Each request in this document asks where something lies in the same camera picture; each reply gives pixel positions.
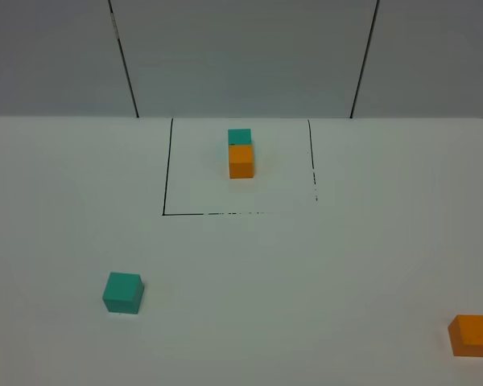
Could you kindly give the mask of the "teal template block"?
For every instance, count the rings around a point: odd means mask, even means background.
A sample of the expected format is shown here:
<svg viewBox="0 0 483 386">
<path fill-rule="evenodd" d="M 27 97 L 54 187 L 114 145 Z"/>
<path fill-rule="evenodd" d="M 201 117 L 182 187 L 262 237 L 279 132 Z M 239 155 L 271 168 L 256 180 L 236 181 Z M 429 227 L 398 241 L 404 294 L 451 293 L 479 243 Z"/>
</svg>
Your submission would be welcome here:
<svg viewBox="0 0 483 386">
<path fill-rule="evenodd" d="M 251 129 L 229 129 L 228 144 L 229 146 L 251 145 Z"/>
</svg>

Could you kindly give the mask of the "orange template block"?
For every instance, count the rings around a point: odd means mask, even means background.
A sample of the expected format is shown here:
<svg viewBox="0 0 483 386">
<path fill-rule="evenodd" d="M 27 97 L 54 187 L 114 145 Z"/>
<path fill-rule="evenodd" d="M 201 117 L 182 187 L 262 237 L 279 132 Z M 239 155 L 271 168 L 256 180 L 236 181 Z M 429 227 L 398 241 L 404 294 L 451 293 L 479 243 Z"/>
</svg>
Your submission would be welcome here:
<svg viewBox="0 0 483 386">
<path fill-rule="evenodd" d="M 252 145 L 229 146 L 229 177 L 231 179 L 252 179 L 254 177 Z"/>
</svg>

